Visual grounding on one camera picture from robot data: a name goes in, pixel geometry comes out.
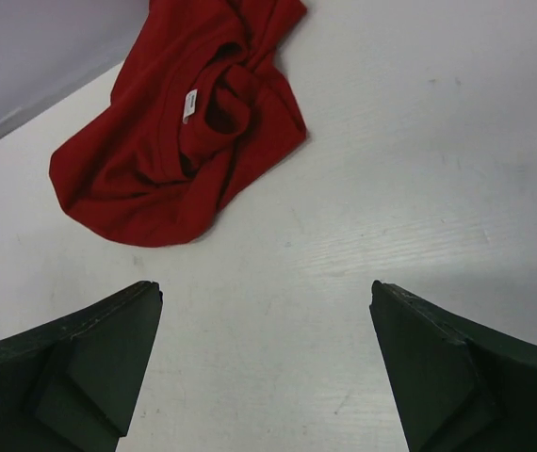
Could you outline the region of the red t-shirt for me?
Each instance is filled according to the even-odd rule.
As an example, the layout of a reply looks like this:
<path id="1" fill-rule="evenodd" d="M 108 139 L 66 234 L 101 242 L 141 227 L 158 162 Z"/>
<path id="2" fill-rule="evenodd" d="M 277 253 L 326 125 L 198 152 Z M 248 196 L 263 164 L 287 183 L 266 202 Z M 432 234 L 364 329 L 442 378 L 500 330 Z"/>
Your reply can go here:
<path id="1" fill-rule="evenodd" d="M 62 211 L 158 248 L 204 234 L 306 139 L 274 58 L 299 1 L 152 1 L 108 107 L 50 159 Z"/>

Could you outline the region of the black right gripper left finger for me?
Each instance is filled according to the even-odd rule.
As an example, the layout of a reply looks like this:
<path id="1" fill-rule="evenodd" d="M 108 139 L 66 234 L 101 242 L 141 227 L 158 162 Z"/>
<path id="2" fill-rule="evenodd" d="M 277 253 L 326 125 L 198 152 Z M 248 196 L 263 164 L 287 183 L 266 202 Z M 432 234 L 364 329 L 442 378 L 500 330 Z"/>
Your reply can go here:
<path id="1" fill-rule="evenodd" d="M 156 282 L 0 340 L 0 451 L 114 451 L 162 312 Z"/>

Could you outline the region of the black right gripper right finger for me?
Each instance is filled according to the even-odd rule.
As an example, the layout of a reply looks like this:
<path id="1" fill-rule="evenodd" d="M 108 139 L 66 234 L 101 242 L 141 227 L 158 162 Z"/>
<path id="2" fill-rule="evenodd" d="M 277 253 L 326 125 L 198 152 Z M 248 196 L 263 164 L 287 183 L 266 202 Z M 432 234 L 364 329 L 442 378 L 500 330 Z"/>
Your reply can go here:
<path id="1" fill-rule="evenodd" d="M 392 283 L 369 306 L 412 451 L 537 451 L 537 346 Z"/>

